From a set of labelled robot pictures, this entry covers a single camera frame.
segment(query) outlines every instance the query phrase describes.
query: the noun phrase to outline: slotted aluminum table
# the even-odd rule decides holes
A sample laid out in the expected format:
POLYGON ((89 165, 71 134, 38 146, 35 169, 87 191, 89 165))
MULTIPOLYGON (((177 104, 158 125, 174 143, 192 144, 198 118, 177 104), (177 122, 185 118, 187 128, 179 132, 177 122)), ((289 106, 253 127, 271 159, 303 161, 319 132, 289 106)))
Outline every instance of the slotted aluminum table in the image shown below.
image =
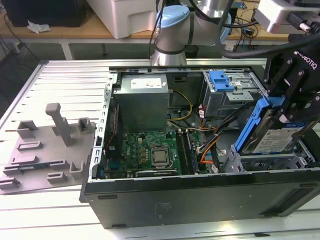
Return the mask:
MULTIPOLYGON (((190 65, 264 65, 264 59, 197 59, 190 65)), ((47 103, 60 103, 69 123, 89 117, 96 122, 111 66, 148 66, 147 60, 49 61, 40 64, 0 120, 0 168, 8 162, 18 138, 19 121, 53 125, 47 103)), ((0 239, 320 239, 320 197, 284 218, 233 220, 105 230, 87 203, 80 203, 80 185, 0 195, 0 239)))

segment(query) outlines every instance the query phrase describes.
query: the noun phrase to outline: table leg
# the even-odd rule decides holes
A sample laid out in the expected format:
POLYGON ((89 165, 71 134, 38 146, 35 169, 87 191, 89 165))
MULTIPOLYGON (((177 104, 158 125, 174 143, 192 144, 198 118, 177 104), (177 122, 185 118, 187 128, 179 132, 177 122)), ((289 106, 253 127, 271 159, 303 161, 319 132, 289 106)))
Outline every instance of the table leg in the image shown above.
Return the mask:
POLYGON ((16 42, 8 42, 8 47, 13 51, 14 54, 19 54, 20 50, 18 48, 18 43, 16 42))
POLYGON ((69 42, 68 41, 61 41, 60 44, 61 44, 64 56, 65 56, 65 59, 66 60, 74 60, 74 56, 71 52, 69 42))
POLYGON ((107 55, 108 55, 107 46, 106 46, 105 43, 102 43, 101 46, 102 46, 102 56, 103 56, 103 59, 106 59, 106 58, 107 58, 107 55))

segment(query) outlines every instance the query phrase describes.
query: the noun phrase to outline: orange wire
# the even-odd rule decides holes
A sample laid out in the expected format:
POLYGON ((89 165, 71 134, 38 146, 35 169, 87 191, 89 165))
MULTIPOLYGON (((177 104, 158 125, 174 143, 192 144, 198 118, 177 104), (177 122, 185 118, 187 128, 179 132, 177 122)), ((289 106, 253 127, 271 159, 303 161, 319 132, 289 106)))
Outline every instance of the orange wire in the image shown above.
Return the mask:
POLYGON ((214 161, 204 161, 205 156, 207 154, 207 152, 212 148, 213 145, 215 145, 215 143, 219 140, 219 136, 217 137, 217 139, 211 143, 211 145, 205 150, 205 152, 203 153, 201 160, 200 160, 200 164, 214 164, 214 161))
POLYGON ((200 120, 200 129, 202 129, 202 130, 208 130, 207 127, 204 127, 204 126, 202 125, 203 121, 204 121, 204 119, 201 118, 201 120, 200 120))

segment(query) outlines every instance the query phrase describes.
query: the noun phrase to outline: wooden table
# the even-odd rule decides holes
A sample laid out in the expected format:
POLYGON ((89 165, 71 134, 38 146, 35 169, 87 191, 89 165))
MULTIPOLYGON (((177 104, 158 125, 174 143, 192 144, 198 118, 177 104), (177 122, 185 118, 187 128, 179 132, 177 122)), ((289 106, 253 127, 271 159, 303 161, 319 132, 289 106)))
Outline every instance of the wooden table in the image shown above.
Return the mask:
MULTIPOLYGON (((240 9, 238 16, 249 20, 252 16, 257 3, 245 2, 247 9, 240 9)), ((93 12, 87 14, 86 20, 80 27, 62 27, 54 26, 49 32, 42 32, 40 34, 33 33, 26 27, 13 27, 10 23, 13 32, 24 43, 58 43, 61 44, 63 53, 67 60, 72 60, 73 54, 70 50, 69 44, 148 44, 151 36, 151 31, 143 31, 130 35, 127 38, 115 39, 105 25, 100 21, 97 15, 93 12)), ((287 34, 272 34, 266 32, 260 25, 258 35, 251 42, 252 45, 281 45, 288 42, 287 34)), ((6 43, 17 43, 18 40, 10 32, 3 17, 0 19, 0 34, 6 43)), ((233 29, 232 34, 228 36, 224 42, 227 50, 232 50, 237 44, 241 36, 240 29, 233 29)))

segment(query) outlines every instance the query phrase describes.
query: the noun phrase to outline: sticker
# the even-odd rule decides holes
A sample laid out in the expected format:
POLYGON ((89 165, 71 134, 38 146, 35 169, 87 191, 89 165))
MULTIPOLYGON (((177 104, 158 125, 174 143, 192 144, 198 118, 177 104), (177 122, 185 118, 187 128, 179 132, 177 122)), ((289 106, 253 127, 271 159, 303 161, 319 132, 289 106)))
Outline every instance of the sticker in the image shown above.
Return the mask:
POLYGON ((226 156, 227 155, 227 150, 222 149, 221 152, 218 153, 218 156, 226 156))
POLYGON ((199 110, 199 115, 200 115, 200 118, 204 119, 205 118, 205 111, 199 110))
POLYGON ((232 81, 231 84, 232 84, 233 86, 242 86, 239 81, 232 81))
POLYGON ((19 167, 19 170, 30 170, 30 169, 35 169, 35 167, 34 166, 19 167))
POLYGON ((217 168, 214 164, 212 164, 211 169, 212 169, 212 171, 213 171, 215 174, 219 173, 218 168, 217 168))
POLYGON ((161 78, 134 78, 131 89, 161 89, 161 78))
POLYGON ((281 129, 270 129, 253 150, 254 154, 281 153, 291 142, 292 135, 303 129, 303 123, 291 123, 300 127, 285 126, 281 129))

